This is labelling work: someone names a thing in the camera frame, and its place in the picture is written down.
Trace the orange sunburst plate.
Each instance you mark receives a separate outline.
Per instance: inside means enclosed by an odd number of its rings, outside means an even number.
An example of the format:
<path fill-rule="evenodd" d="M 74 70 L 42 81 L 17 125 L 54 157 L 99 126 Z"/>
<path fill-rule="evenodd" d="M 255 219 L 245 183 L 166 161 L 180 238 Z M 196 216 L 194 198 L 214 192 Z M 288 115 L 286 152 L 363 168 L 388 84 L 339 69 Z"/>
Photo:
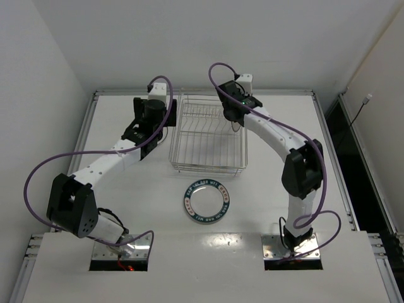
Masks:
<path fill-rule="evenodd" d="M 238 122 L 231 122 L 233 132 L 238 132 L 241 128 L 241 125 Z"/>

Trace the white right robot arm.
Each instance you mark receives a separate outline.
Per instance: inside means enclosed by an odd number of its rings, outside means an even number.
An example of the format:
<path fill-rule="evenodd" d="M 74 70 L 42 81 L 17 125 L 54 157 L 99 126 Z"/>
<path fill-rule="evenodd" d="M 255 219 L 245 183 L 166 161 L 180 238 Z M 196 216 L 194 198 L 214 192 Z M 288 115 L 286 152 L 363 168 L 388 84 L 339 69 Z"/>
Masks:
<path fill-rule="evenodd" d="M 217 89 L 226 120 L 259 136 L 284 163 L 282 185 L 288 192 L 288 214 L 283 227 L 283 244 L 289 251 L 312 235 L 309 220 L 313 201 L 323 181 L 321 162 L 301 135 L 272 122 L 263 104 L 239 89 L 234 80 Z"/>

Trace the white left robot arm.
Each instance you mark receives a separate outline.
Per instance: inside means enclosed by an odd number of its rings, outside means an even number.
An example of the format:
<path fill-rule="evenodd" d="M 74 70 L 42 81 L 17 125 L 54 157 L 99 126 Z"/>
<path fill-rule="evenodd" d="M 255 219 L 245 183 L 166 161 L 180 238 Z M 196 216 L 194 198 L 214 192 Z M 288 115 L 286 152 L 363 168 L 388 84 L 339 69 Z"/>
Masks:
<path fill-rule="evenodd" d="M 110 153 L 71 175 L 59 174 L 52 183 L 47 218 L 78 238 L 91 237 L 116 246 L 128 231 L 100 214 L 98 191 L 126 168 L 143 160 L 162 139 L 163 128 L 176 125 L 177 100 L 134 98 L 135 118 Z"/>

